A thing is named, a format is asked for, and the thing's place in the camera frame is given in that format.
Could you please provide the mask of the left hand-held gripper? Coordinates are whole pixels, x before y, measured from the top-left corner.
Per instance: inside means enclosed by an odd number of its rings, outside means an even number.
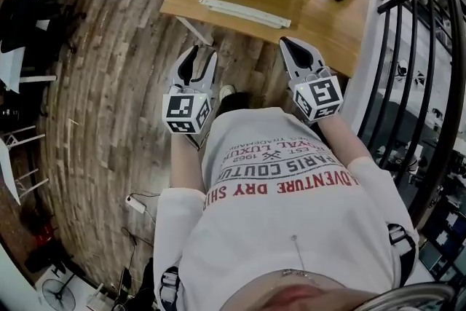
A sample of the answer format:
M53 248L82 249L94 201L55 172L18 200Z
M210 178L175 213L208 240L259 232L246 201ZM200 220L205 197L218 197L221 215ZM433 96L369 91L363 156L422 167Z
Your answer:
M198 45L188 48L170 70L168 91L162 99L162 121L172 134L200 134L212 111L211 87L215 81L218 55L212 52L200 79L190 81L198 50Z

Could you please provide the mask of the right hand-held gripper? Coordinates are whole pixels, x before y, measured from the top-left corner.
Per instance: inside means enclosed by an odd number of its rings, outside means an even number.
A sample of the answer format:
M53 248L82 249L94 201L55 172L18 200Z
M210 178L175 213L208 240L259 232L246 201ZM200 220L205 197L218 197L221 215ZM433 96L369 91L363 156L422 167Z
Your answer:
M280 52L285 64L293 102L306 121L316 122L337 114L343 103L339 81L331 74L320 52L293 37L281 37ZM304 77L304 70L314 71Z

